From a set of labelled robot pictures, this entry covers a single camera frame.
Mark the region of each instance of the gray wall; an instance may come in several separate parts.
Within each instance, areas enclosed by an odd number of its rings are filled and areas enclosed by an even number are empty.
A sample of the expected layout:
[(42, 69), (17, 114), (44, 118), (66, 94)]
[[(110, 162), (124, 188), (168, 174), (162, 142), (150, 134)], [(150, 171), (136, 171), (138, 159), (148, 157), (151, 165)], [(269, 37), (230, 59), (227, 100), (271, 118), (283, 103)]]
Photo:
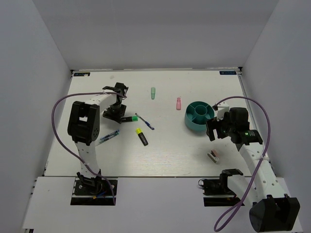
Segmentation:
[[(281, 0), (243, 69), (247, 95), (267, 110), (272, 124), (269, 156), (301, 205), (304, 232), (310, 223), (311, 1)], [(253, 106), (262, 135), (266, 121)]]
[(16, 233), (52, 142), (70, 71), (31, 0), (0, 1), (0, 228)]
[(70, 69), (242, 66), (277, 0), (34, 0)]

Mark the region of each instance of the purple cable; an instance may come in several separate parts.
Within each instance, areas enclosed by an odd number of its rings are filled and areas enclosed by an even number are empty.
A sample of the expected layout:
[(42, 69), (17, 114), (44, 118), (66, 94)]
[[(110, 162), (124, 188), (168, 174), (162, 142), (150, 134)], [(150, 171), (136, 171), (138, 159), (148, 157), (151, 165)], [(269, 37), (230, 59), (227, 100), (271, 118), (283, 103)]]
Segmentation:
[[(223, 102), (223, 101), (225, 101), (225, 100), (229, 100), (229, 99), (245, 99), (245, 100), (250, 100), (250, 101), (254, 102), (255, 104), (257, 104), (257, 105), (262, 109), (262, 111), (264, 112), (264, 114), (265, 114), (265, 116), (266, 116), (266, 119), (267, 119), (267, 123), (268, 123), (268, 137), (267, 137), (267, 143), (266, 143), (266, 146), (265, 146), (265, 148), (264, 148), (264, 150), (263, 150), (263, 152), (262, 152), (262, 156), (265, 156), (265, 154), (266, 154), (266, 152), (267, 152), (267, 150), (268, 150), (268, 146), (269, 146), (269, 143), (270, 143), (270, 135), (271, 135), (271, 125), (270, 125), (270, 120), (269, 120), (269, 117), (268, 117), (268, 114), (267, 114), (266, 110), (265, 110), (265, 109), (263, 108), (263, 106), (262, 106), (260, 103), (258, 103), (256, 100), (251, 99), (251, 98), (248, 98), (248, 97), (243, 97), (243, 96), (231, 96), (231, 97), (227, 97), (227, 98), (225, 98), (225, 99), (219, 101), (217, 104), (215, 104), (215, 106), (217, 106), (217, 105), (220, 104), (221, 102)], [(260, 167), (260, 165), (261, 165), (262, 160), (263, 160), (263, 158), (260, 158), (260, 159), (259, 159), (258, 164), (257, 164), (257, 166), (256, 166), (256, 168), (255, 168), (255, 170), (254, 170), (254, 172), (253, 172), (252, 178), (251, 178), (251, 180), (250, 180), (250, 182), (249, 182), (249, 184), (248, 184), (248, 187), (247, 187), (247, 189), (246, 189), (246, 191), (245, 191), (243, 197), (241, 198), (241, 200), (240, 200), (237, 204), (235, 204), (234, 206), (232, 206), (232, 207), (230, 207), (228, 210), (226, 210), (226, 211), (219, 217), (219, 219), (216, 221), (215, 226), (214, 226), (214, 231), (215, 231), (215, 232), (219, 232), (219, 231), (221, 231), (223, 228), (225, 228), (225, 226), (233, 219), (234, 215), (238, 212), (238, 210), (240, 209), (240, 207), (243, 205), (243, 202), (244, 202), (244, 200), (246, 199), (246, 196), (247, 196), (249, 190), (250, 190), (251, 187), (252, 187), (252, 184), (253, 184), (253, 182), (254, 182), (255, 176), (256, 176), (256, 174), (257, 174), (257, 172), (258, 172), (258, 170), (259, 170), (259, 167)], [(233, 210), (233, 209), (235, 209), (235, 210), (233, 211), (233, 213), (232, 213), (232, 214), (229, 216), (229, 218), (223, 223), (223, 225), (217, 229), (218, 223), (223, 219), (224, 216), (226, 216), (226, 214), (228, 214), (228, 213), (229, 213), (231, 210)]]
[[(72, 97), (72, 96), (84, 96), (84, 95), (103, 95), (104, 93), (103, 92), (89, 92), (89, 93), (76, 93), (76, 94), (71, 94), (71, 95), (67, 95), (67, 96), (64, 96), (62, 98), (60, 98), (54, 105), (53, 109), (52, 109), (52, 128), (53, 128), (53, 132), (54, 132), (54, 135), (57, 139), (57, 141), (59, 142), (59, 144), (65, 149), (67, 150), (70, 154), (72, 154), (74, 157), (76, 157), (77, 159), (80, 160), (81, 163), (84, 164), (84, 166), (86, 166), (86, 168), (89, 170), (89, 172), (91, 174), (93, 174), (94, 176), (99, 176), (101, 178), (103, 178), (105, 181), (107, 181), (107, 183), (109, 184), (109, 188), (111, 190), (111, 194), (112, 194), (112, 200), (113, 200), (113, 204), (116, 205), (116, 198), (115, 198), (115, 195), (114, 195), (114, 192), (113, 192), (113, 188), (111, 186), (111, 183), (110, 181), (105, 177), (105, 176), (102, 176), (101, 174), (97, 174), (95, 173), (94, 171), (91, 170), (91, 168), (85, 163), (85, 161), (79, 156), (77, 155), (76, 153), (72, 152), (68, 147), (65, 146), (65, 144), (62, 142), (62, 140), (59, 138), (58, 134), (57, 134), (57, 131), (56, 131), (56, 126), (55, 126), (55, 119), (54, 119), (54, 115), (55, 115), (55, 109), (56, 107), (58, 106), (58, 104), (63, 101), (64, 99), (68, 98), (68, 97)], [(118, 95), (118, 96), (121, 96), (122, 98), (126, 98), (126, 96), (123, 96), (119, 93), (116, 93), (116, 92), (105, 92), (105, 94), (108, 94), (108, 95), (111, 95), (111, 94), (115, 94), (115, 95)]]

